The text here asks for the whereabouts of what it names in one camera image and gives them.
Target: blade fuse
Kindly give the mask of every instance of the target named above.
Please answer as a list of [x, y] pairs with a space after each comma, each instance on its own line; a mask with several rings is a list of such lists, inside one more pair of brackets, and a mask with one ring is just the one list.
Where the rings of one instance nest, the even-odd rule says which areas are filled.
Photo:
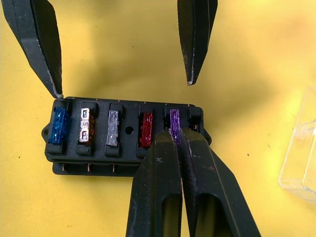
[[153, 140], [153, 113], [144, 113], [141, 130], [140, 147], [148, 148]]
[[170, 110], [170, 132], [173, 140], [179, 144], [180, 114], [178, 109]]
[[68, 113], [65, 108], [56, 107], [54, 123], [49, 139], [49, 143], [62, 144], [66, 136]]
[[119, 112], [116, 110], [109, 111], [109, 121], [108, 121], [108, 136], [107, 145], [117, 146], [119, 136]]
[[94, 119], [89, 108], [81, 109], [79, 142], [89, 144], [93, 138]]

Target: clear plastic case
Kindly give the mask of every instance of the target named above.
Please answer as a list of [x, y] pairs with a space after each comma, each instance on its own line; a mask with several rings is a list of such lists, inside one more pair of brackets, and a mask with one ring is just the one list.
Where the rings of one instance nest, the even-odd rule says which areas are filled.
[[306, 92], [278, 179], [282, 188], [316, 205], [316, 87]]

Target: purple fuse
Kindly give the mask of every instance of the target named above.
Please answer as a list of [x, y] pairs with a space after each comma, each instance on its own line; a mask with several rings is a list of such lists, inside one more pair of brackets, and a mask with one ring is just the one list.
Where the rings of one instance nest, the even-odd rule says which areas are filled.
[[180, 114], [179, 110], [170, 110], [170, 131], [173, 137], [173, 140], [179, 144], [179, 131], [180, 131]]

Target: yellow table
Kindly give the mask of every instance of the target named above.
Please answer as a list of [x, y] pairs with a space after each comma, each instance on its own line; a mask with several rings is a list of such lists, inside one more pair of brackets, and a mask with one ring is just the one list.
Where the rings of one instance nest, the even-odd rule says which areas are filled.
[[[304, 90], [316, 78], [316, 1], [219, 0], [192, 87], [176, 0], [51, 3], [65, 96], [202, 107], [211, 147], [235, 174], [262, 236], [316, 235], [316, 208], [277, 184]], [[124, 236], [132, 178], [52, 173], [40, 132], [53, 98], [2, 13], [0, 29], [0, 236]]]

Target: fuse box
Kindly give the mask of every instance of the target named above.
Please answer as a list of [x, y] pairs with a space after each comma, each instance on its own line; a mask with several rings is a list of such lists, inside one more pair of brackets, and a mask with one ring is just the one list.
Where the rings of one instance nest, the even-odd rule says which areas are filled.
[[[67, 97], [54, 101], [42, 131], [45, 155], [55, 174], [133, 176], [153, 137], [170, 128], [170, 113], [211, 143], [203, 110], [193, 105]], [[57, 143], [50, 139], [56, 128]]]

